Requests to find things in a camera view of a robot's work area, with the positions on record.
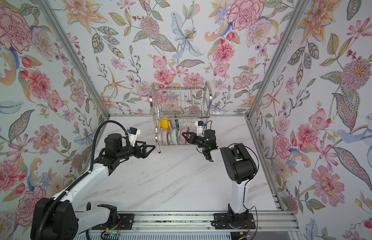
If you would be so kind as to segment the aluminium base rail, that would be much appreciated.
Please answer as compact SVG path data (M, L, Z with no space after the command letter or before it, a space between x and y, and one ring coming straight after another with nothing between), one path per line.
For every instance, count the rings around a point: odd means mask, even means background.
M298 232L299 225L296 217L290 212L283 211L250 211L256 221L255 230L216 230L211 222L214 213L225 212L118 212L118 214L134 214L132 230L120 230L131 232L207 232L207 231L228 231L228 232ZM96 221L93 224L89 221L79 222L78 233L90 229L96 225L104 224Z

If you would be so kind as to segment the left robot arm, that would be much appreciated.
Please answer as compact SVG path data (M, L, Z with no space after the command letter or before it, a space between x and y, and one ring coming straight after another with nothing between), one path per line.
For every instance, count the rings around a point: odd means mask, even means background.
M42 198L34 209L30 238L33 240L72 240L93 227L112 228L120 224L117 207L99 204L90 210L77 213L84 198L117 167L131 157L147 158L154 145L137 141L136 135L124 137L110 134L105 147L94 160L93 166L63 191L51 198Z

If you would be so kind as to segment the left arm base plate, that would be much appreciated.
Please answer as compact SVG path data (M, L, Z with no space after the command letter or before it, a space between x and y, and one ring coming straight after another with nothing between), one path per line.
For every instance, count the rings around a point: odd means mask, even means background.
M118 214L118 217L113 217L104 224L96 225L91 230L132 230L134 217L134 214Z

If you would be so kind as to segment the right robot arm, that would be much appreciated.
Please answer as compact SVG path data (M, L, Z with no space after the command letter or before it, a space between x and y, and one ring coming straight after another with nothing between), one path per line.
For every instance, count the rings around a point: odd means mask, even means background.
M216 143L216 132L206 130L202 136L193 132L182 133L186 142L202 150L206 160L223 162L226 172L232 181L232 197L228 204L228 221L234 228L246 223L250 217L246 207L246 186L259 170L259 159L255 152L244 144L234 143L219 148Z

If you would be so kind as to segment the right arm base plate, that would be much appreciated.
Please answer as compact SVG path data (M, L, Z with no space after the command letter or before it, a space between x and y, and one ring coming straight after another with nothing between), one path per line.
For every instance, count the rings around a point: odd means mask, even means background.
M235 214L214 213L214 219L211 222L212 227L216 230L255 230L256 221L249 212Z

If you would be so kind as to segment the steel two-tier dish rack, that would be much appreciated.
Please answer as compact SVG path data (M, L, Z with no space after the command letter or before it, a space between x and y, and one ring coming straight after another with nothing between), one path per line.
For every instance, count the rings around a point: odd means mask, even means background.
M154 121L155 144L158 153L161 153L164 147L183 147L187 143L180 140L181 132L189 130L197 133L195 127L196 121L208 122L211 113L213 101L213 91L211 85L206 81L199 87L166 87L161 89L159 85L152 84L149 92L150 113ZM163 146L160 143L160 132L162 129L159 126L161 118L168 116L170 125L171 119L179 121L179 145L174 146L170 142L170 131L168 129L168 146Z

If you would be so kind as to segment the green glass bowl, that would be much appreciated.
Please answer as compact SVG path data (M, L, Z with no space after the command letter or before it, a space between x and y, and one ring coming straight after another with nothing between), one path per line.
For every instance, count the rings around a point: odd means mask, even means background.
M172 130L170 131L170 134L169 134L170 142L171 142L174 146L179 145L178 134L179 134L179 130L178 130L178 129L172 129Z

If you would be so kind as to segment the pink glass bowl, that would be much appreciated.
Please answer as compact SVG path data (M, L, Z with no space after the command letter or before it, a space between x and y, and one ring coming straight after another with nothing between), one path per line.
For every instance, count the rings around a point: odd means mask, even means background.
M163 146L168 146L169 145L169 142L168 142L168 129L161 130L161 132L160 132L160 143Z

